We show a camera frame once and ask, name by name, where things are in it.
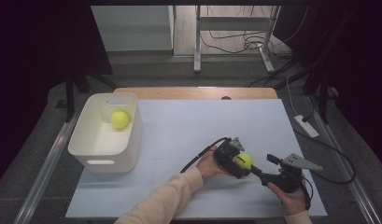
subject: white bin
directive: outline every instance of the white bin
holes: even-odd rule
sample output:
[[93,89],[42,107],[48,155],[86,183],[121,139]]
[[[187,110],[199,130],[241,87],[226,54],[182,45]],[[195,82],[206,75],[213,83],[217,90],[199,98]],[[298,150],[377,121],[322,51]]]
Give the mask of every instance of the white bin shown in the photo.
[[[115,128],[111,116],[128,114],[126,127]],[[142,120],[132,93],[99,93],[86,102],[75,126],[68,151],[96,173],[128,172],[135,166]]]

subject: person's left hand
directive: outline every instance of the person's left hand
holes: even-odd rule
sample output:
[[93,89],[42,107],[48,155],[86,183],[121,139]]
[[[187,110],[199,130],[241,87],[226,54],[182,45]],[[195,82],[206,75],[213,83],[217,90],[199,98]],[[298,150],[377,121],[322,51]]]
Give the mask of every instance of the person's left hand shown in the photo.
[[224,174],[224,175],[231,175],[224,169],[217,166],[216,162],[214,161],[213,153],[214,150],[217,149],[217,146],[213,146],[210,148],[209,151],[206,152],[205,155],[203,155],[199,162],[196,164],[196,168],[199,169],[200,174],[202,174],[202,177],[211,177],[213,175],[217,174]]

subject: sweatshirt sleeve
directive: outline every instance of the sweatshirt sleeve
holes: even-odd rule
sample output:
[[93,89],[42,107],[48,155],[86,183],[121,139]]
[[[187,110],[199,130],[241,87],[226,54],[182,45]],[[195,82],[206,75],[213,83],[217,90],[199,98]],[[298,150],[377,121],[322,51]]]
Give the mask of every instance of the sweatshirt sleeve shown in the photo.
[[310,220],[310,216],[307,211],[303,211],[302,213],[298,213],[293,216],[284,216],[287,224],[312,224],[312,220]]
[[185,208],[191,195],[203,184],[202,175],[196,167],[183,174],[174,175],[137,204],[132,211],[121,216],[115,224],[170,223],[173,217]]

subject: yellow ball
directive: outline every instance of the yellow ball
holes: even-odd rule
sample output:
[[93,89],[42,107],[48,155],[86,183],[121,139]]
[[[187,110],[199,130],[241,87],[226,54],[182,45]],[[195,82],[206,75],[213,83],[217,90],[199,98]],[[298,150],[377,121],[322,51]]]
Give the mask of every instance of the yellow ball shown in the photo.
[[251,165],[253,163],[252,158],[247,153],[240,153],[233,158],[234,163],[236,163],[240,168],[251,170]]
[[129,123],[129,116],[123,111],[117,111],[112,114],[111,123],[115,128],[124,128]]

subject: person's right hand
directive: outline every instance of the person's right hand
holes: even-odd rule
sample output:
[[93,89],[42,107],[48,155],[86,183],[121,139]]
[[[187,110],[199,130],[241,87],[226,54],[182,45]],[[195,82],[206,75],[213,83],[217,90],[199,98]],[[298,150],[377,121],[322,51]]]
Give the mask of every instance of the person's right hand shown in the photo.
[[271,182],[267,186],[277,195],[277,198],[281,199],[287,216],[296,215],[306,210],[305,196],[301,189],[297,189],[293,193],[286,193]]

